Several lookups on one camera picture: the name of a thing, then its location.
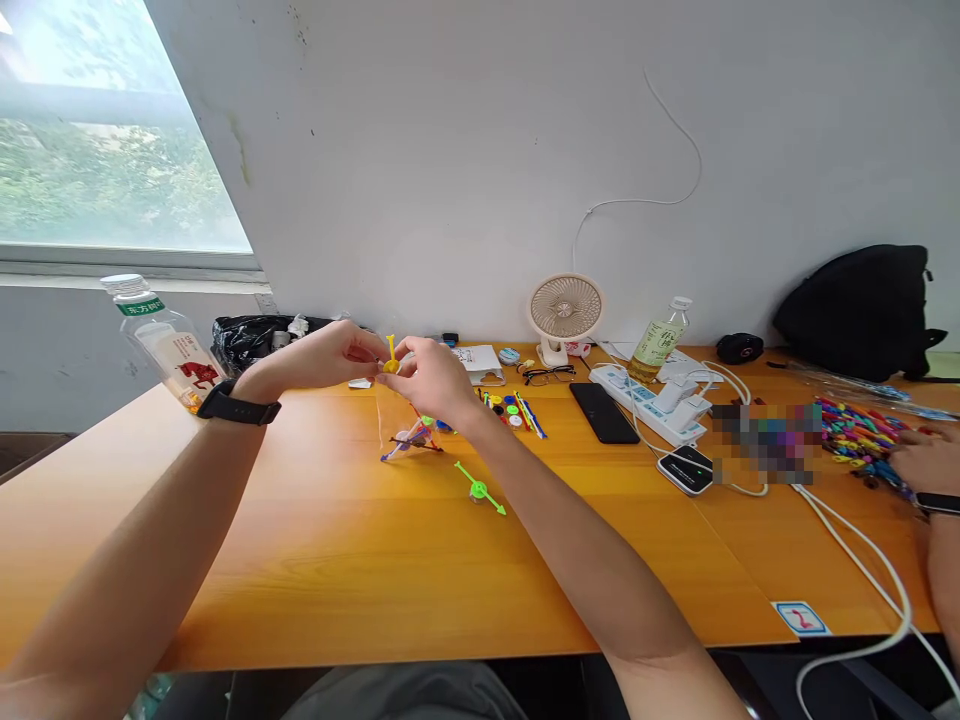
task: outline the black plastic bag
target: black plastic bag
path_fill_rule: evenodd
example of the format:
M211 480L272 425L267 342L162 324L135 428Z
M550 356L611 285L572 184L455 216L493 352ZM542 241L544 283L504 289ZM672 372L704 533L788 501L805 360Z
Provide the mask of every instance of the black plastic bag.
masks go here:
M219 317L213 321L213 354L227 375L237 378L272 350L273 333L286 332L293 315L238 315ZM333 320L305 317L309 335Z

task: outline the white desk fan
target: white desk fan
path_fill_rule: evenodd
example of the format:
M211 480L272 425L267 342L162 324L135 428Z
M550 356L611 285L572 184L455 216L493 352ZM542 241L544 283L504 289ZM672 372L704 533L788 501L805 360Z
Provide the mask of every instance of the white desk fan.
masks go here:
M565 342L589 335L603 317L604 297L588 277L574 273L553 275L533 291L527 316L537 332L537 355L544 367L568 363Z

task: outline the wooden desk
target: wooden desk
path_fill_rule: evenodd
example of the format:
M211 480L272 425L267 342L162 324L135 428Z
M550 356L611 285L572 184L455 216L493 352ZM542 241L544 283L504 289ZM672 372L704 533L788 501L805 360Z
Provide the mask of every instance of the wooden desk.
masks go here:
M523 441L647 559L706 644L794 640L647 450L597 442L565 385L525 395L550 437ZM162 667L596 649L509 504L502 517L467 500L457 459L503 496L464 440L385 464L373 390L297 391L283 404ZM0 487L0 666L201 423L156 387Z
M712 348L684 348L684 351L698 359L715 360ZM733 370L749 385L755 397L770 404L812 402L819 391L792 373L768 367L769 359L784 360L785 356L768 352L762 360ZM609 356L596 348L588 361L591 365L607 362ZM960 409L960 388L898 384L919 403ZM736 392L728 384L710 393L715 404L730 402L735 397ZM918 424L915 417L903 418L912 425ZM649 433L651 442L656 437L652 431ZM718 441L717 433L708 432L699 443L700 449L716 457L711 449L716 449ZM849 467L829 461L822 477L810 490L877 543L907 588L917 627L924 632L938 632L925 571L927 525L918 513L886 488L870 490L849 474ZM711 489L690 502L771 601L810 603L836 635L883 635L896 629L897 616L830 537L806 502L789 487L772 486L764 498ZM841 530L841 535L895 598L893 584L873 552L852 532Z

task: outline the watch strap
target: watch strap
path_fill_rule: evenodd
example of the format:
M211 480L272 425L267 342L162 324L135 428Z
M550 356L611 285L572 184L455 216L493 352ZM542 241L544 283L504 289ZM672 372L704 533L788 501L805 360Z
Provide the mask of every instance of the watch strap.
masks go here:
M260 405L230 397L236 380L224 380L218 384L197 411L197 417L209 420L220 418L248 425L269 425L282 407L280 403Z
M917 507L927 512L960 515L960 496L939 493L917 493Z

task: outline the eyeglasses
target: eyeglasses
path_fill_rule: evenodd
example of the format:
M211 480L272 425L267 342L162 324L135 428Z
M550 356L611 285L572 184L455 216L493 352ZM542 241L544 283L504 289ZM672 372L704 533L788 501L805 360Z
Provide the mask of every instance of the eyeglasses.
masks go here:
M560 365L551 370L524 370L521 374L524 377L524 385L541 387L551 380L554 382L573 382L573 376L577 374L577 371L573 369L573 365Z

